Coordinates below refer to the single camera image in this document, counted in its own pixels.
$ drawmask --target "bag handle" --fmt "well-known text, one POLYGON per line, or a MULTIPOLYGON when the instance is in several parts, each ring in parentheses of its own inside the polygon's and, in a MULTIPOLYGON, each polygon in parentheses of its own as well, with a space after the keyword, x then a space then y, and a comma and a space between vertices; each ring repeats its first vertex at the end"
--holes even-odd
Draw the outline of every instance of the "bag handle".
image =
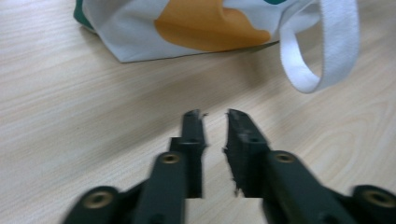
POLYGON ((283 68, 298 91, 311 93, 334 85, 347 77, 358 58, 359 17, 356 1, 319 0, 319 5, 317 1, 301 1, 285 12, 279 34, 283 68), (296 38, 296 33, 300 31, 300 19, 317 6, 323 32, 321 77, 305 64, 296 38))

